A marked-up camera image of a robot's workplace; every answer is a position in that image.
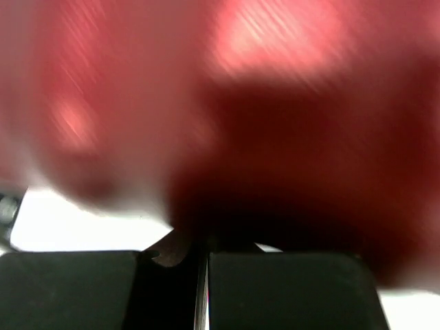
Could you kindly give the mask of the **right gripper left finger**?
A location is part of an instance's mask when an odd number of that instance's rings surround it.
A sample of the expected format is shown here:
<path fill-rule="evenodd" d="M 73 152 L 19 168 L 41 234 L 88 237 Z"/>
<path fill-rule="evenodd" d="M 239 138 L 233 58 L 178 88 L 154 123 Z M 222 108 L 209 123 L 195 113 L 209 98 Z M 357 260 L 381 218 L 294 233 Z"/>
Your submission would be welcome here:
<path fill-rule="evenodd" d="M 177 230 L 171 230 L 159 241 L 142 252 L 142 256 L 150 258 L 162 267 L 179 265 L 188 254 L 192 240 Z"/>

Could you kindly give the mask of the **red hard-shell suitcase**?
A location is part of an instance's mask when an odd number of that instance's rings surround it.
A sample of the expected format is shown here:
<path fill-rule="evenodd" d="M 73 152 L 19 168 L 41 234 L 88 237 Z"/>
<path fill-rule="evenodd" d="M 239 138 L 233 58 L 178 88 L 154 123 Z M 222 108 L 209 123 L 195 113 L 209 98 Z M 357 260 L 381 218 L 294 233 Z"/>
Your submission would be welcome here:
<path fill-rule="evenodd" d="M 439 290 L 438 1 L 2 1 L 1 178 Z"/>

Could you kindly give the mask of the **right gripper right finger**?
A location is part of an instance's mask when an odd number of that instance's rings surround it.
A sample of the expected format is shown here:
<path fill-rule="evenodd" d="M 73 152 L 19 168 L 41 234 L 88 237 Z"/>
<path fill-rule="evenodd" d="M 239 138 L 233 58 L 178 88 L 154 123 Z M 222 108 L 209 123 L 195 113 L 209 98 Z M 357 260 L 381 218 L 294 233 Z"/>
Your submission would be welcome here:
<path fill-rule="evenodd" d="M 215 235 L 210 235 L 206 239 L 206 250 L 208 253 L 218 253 L 220 251 L 220 239 Z"/>

